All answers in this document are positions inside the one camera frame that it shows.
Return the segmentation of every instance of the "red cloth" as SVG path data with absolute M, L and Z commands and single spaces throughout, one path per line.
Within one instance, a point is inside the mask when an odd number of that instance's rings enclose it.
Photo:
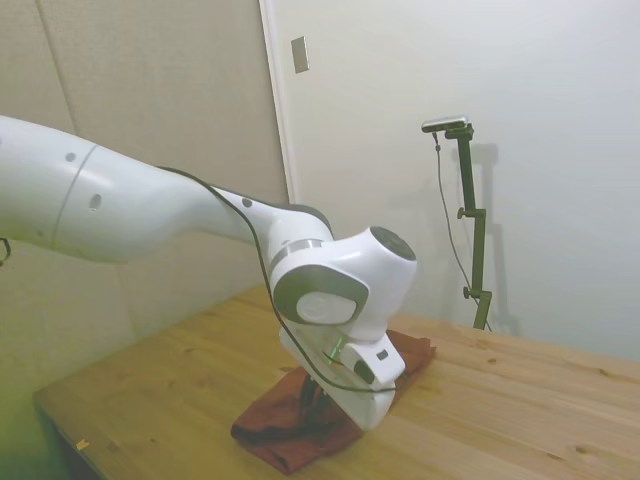
M 394 403 L 429 364 L 435 353 L 427 338 L 413 338 L 389 330 L 389 339 L 406 368 L 396 381 Z M 307 373 L 302 367 L 287 373 L 271 390 L 236 420 L 231 436 L 285 474 L 353 443 L 362 431 L 333 401 L 322 415 L 310 418 L 300 404 Z

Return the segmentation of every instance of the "wood grain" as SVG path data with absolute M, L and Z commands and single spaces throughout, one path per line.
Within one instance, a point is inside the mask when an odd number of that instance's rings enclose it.
M 640 365 L 419 317 L 392 327 L 431 338 L 436 360 L 378 429 L 293 478 L 640 478 Z M 37 400 L 107 479 L 281 478 L 229 435 L 295 365 L 277 334 L 250 290 Z

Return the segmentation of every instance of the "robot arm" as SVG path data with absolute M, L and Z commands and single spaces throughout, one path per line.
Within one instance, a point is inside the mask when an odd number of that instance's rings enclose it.
M 313 209 L 170 170 L 0 116 L 0 237 L 112 263 L 187 231 L 257 243 L 282 344 L 361 428 L 375 427 L 404 370 L 386 329 L 415 275 L 411 248 L 380 227 L 334 240 Z

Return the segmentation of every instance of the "black cable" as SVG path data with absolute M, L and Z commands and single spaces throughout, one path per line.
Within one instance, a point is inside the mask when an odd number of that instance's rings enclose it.
M 436 142 L 436 155 L 438 156 L 438 188 L 440 189 L 440 198 L 442 199 L 442 207 L 444 208 L 444 217 L 447 220 L 447 232 L 449 234 L 449 243 L 451 243 L 451 249 L 453 250 L 453 256 L 456 257 L 456 262 L 458 263 L 458 267 L 460 267 L 460 271 L 462 272 L 462 276 L 464 277 L 464 281 L 467 284 L 467 288 L 471 290 L 471 283 L 469 282 L 469 277 L 467 276 L 467 272 L 464 270 L 462 266 L 462 262 L 460 261 L 460 257 L 458 256 L 458 249 L 456 248 L 456 244 L 453 241 L 453 234 L 451 233 L 451 220 L 449 220 L 449 209 L 447 208 L 447 201 L 444 199 L 444 191 L 442 188 L 442 173 L 441 173 L 441 161 L 440 161 L 440 143 L 438 142 L 438 134 L 436 132 L 432 133 L 433 139 Z M 479 302 L 476 298 L 471 298 L 476 306 L 479 306 Z M 493 332 L 491 325 L 489 325 L 489 320 L 486 321 L 487 328 L 490 332 Z
M 9 243 L 8 238 L 0 238 L 0 242 L 2 242 L 2 244 L 4 245 L 4 249 L 6 252 L 4 258 L 0 260 L 0 267 L 2 267 L 7 262 L 7 260 L 9 260 L 9 257 L 11 257 L 11 244 Z
M 291 341 L 294 343 L 294 345 L 296 346 L 296 348 L 298 349 L 300 354 L 304 357 L 304 359 L 307 361 L 307 363 L 309 364 L 311 369 L 315 372 L 315 374 L 318 377 L 320 377 L 324 382 L 327 383 L 327 385 L 329 385 L 331 387 L 334 387 L 334 388 L 337 388 L 337 389 L 340 389 L 340 390 L 346 390 L 346 391 L 349 391 L 349 392 L 383 393 L 383 392 L 395 392 L 395 391 L 398 390 L 395 387 L 393 387 L 393 388 L 382 388 L 380 390 L 373 390 L 373 389 L 370 389 L 370 388 L 348 387 L 346 385 L 340 385 L 338 383 L 335 383 L 332 380 L 329 380 L 327 377 L 325 377 L 322 374 L 322 372 L 320 370 L 318 370 L 318 368 L 313 364 L 313 362 L 311 361 L 311 358 L 309 358 L 309 355 L 307 354 L 307 352 L 304 351 L 304 348 L 302 348 L 302 345 L 300 345 L 300 342 L 298 342 L 298 340 L 293 335 L 293 333 L 291 332 L 289 327 L 287 327 L 287 324 L 284 322 L 284 320 L 282 320 L 282 317 L 280 316 L 280 312 L 278 312 L 278 309 L 276 308 L 275 301 L 273 300 L 273 294 L 271 293 L 271 283 L 269 282 L 269 274 L 267 273 L 267 267 L 265 265 L 264 257 L 262 255 L 262 247 L 260 245 L 260 238 L 258 237 L 258 233 L 256 232 L 256 229 L 254 228 L 253 224 L 251 223 L 251 220 L 249 220 L 249 218 L 244 214 L 244 212 L 242 210 L 240 210 L 232 202 L 227 200 L 227 198 L 224 195 L 222 195 L 220 192 L 218 192 L 215 188 L 213 188 L 207 182 L 205 182 L 203 180 L 200 180 L 198 177 L 196 177 L 194 175 L 191 175 L 190 173 L 183 172 L 182 170 L 178 170 L 176 168 L 171 168 L 171 167 L 159 167 L 159 168 L 161 170 L 166 170 L 167 172 L 172 172 L 172 173 L 176 173 L 178 175 L 182 175 L 183 177 L 187 177 L 188 179 L 193 180 L 194 182 L 200 184 L 202 187 L 206 188 L 209 191 L 209 193 L 211 193 L 214 197 L 216 197 L 218 200 L 220 200 L 226 206 L 231 208 L 234 212 L 236 212 L 240 216 L 240 218 L 242 218 L 245 221 L 245 223 L 249 227 L 249 230 L 251 231 L 251 235 L 253 236 L 253 241 L 256 244 L 256 249 L 258 251 L 258 260 L 260 261 L 260 270 L 262 270 L 262 278 L 264 279 L 264 283 L 265 283 L 265 285 L 267 287 L 267 292 L 269 293 L 269 300 L 271 301 L 271 307 L 273 308 L 273 313 L 275 313 L 276 318 L 278 319 L 278 322 L 280 323 L 280 326 L 282 327 L 282 329 L 286 332 L 286 334 L 289 336 Z

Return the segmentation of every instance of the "black stand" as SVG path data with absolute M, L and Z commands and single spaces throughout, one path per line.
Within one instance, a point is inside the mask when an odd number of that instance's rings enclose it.
M 473 228 L 473 267 L 471 270 L 471 289 L 464 287 L 464 298 L 473 298 L 477 301 L 478 309 L 473 328 L 484 330 L 491 305 L 491 292 L 482 289 L 484 277 L 484 239 L 486 233 L 487 211 L 484 208 L 476 208 L 476 198 L 473 188 L 473 168 L 471 166 L 471 147 L 469 143 L 473 139 L 473 126 L 468 123 L 464 127 L 446 130 L 445 138 L 457 140 L 460 155 L 460 175 L 462 176 L 462 194 L 464 207 L 458 210 L 458 218 L 467 217 L 474 219 Z

